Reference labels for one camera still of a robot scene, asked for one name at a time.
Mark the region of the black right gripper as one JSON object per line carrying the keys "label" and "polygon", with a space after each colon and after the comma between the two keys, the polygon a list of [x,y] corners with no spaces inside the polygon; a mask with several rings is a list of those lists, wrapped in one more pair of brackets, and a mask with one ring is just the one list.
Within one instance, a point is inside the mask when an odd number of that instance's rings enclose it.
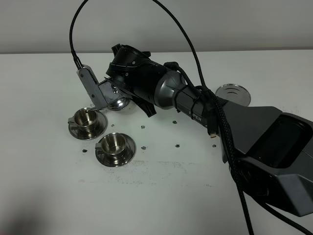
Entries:
{"label": "black right gripper", "polygon": [[147,117],[156,114],[154,105],[168,108],[168,104],[161,104],[163,98],[157,92],[169,69],[152,61],[150,52],[141,52],[129,45],[117,44],[112,51],[114,59],[106,72],[111,83],[129,95]]}

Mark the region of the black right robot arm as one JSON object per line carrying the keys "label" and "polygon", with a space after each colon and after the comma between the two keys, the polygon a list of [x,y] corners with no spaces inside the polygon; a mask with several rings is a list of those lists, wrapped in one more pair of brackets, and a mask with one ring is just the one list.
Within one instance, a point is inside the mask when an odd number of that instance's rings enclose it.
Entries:
{"label": "black right robot arm", "polygon": [[[158,64],[149,52],[115,45],[109,81],[147,116],[176,108],[218,136],[218,113],[207,92],[194,92],[177,63]],[[313,123],[275,107],[245,107],[219,98],[231,130],[243,191],[296,216],[313,212]]]}

